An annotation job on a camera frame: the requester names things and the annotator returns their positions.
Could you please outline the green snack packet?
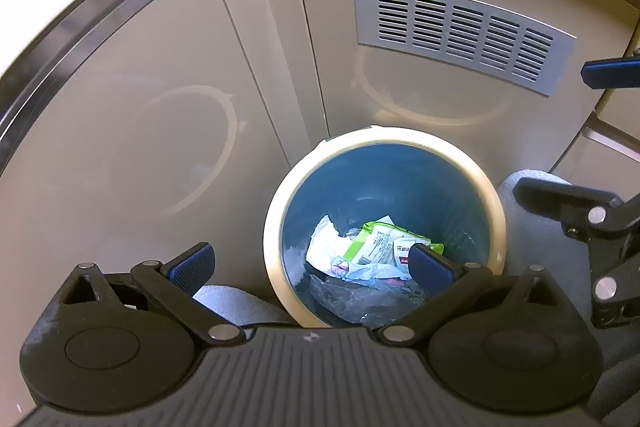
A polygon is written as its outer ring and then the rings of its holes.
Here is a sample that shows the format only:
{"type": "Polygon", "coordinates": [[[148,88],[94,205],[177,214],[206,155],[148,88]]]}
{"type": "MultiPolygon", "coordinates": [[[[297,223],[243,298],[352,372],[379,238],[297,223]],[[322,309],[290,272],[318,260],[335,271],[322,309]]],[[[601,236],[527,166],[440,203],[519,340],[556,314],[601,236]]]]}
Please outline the green snack packet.
{"type": "Polygon", "coordinates": [[[436,254],[442,255],[445,246],[433,243],[427,237],[398,227],[390,216],[378,221],[365,223],[352,238],[344,257],[356,265],[382,263],[395,265],[402,272],[409,271],[409,251],[413,245],[430,247],[436,254]]]}

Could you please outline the clear plastic wrap trash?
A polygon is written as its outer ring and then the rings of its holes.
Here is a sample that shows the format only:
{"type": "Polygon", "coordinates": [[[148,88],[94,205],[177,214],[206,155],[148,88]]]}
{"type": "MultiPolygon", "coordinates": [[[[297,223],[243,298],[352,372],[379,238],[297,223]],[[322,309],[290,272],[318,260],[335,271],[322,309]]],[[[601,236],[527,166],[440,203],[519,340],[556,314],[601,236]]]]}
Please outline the clear plastic wrap trash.
{"type": "Polygon", "coordinates": [[[311,296],[322,308],[344,322],[377,329],[420,308],[427,297],[413,280],[367,280],[349,282],[334,277],[322,280],[311,275],[311,296]]]}

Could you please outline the white paper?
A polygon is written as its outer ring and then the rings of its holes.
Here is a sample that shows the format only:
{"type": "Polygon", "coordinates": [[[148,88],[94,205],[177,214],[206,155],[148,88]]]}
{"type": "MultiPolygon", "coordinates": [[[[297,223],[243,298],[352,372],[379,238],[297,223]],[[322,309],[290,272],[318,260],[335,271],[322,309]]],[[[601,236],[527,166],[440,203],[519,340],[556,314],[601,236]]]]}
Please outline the white paper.
{"type": "Polygon", "coordinates": [[[359,232],[358,228],[352,228],[341,235],[331,219],[324,216],[311,234],[306,261],[328,277],[352,280],[354,267],[346,254],[359,232]]]}

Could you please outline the cream rim blue trash bin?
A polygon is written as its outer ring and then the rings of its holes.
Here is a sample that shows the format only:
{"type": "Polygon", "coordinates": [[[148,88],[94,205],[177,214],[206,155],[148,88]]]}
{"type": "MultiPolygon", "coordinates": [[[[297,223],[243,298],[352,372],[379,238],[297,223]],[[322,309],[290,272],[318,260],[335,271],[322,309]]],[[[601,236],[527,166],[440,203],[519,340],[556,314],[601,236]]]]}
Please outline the cream rim blue trash bin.
{"type": "Polygon", "coordinates": [[[328,218],[346,234],[376,218],[441,243],[448,259],[502,273],[506,217],[494,184],[468,155],[418,130],[373,126],[320,142],[285,176],[271,199],[262,251],[271,286],[303,327],[341,327],[314,301],[305,259],[328,218]]]}

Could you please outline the white slipper foot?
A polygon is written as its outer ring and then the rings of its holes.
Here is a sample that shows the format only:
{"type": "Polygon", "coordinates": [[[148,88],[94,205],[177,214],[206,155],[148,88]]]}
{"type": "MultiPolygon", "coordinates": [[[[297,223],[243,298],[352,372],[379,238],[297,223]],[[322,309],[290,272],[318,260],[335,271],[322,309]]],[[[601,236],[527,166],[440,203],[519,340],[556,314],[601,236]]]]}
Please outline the white slipper foot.
{"type": "Polygon", "coordinates": [[[295,325],[290,314],[240,288],[206,285],[193,298],[236,326],[295,325]]]}

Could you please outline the silver cabinet vent grille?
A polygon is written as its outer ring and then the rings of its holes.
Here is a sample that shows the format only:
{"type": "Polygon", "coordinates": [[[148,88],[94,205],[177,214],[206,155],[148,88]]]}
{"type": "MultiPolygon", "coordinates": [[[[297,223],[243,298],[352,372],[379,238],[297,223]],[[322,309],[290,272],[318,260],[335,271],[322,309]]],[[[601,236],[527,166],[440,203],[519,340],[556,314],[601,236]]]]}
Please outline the silver cabinet vent grille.
{"type": "Polygon", "coordinates": [[[552,95],[577,38],[477,0],[354,0],[364,46],[422,56],[552,95]]]}

